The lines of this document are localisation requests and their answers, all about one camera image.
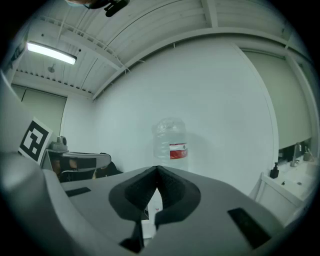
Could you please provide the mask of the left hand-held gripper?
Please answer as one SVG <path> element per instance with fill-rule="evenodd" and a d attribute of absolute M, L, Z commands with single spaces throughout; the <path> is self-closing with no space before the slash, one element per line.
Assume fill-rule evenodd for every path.
<path fill-rule="evenodd" d="M 52 170 L 57 176 L 62 171 L 88 172 L 107 167 L 111 163 L 109 154 L 67 152 L 67 139 L 56 136 L 53 131 L 33 118 L 22 138 L 18 153 L 38 164 L 41 168 Z"/>

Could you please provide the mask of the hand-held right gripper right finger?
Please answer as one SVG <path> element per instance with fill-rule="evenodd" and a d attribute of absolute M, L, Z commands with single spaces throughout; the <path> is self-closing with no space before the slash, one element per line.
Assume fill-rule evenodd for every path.
<path fill-rule="evenodd" d="M 283 232 L 266 208 L 233 186 L 158 166 L 162 210 L 146 256 L 264 256 Z"/>

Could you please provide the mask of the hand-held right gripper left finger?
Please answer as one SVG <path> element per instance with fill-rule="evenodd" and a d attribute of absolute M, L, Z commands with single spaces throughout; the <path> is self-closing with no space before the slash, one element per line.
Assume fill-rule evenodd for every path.
<path fill-rule="evenodd" d="M 158 255 L 157 240 L 144 246 L 142 216 L 156 190 L 156 167 L 62 183 L 65 192 L 89 191 L 69 197 L 72 205 L 116 248 L 137 256 Z"/>

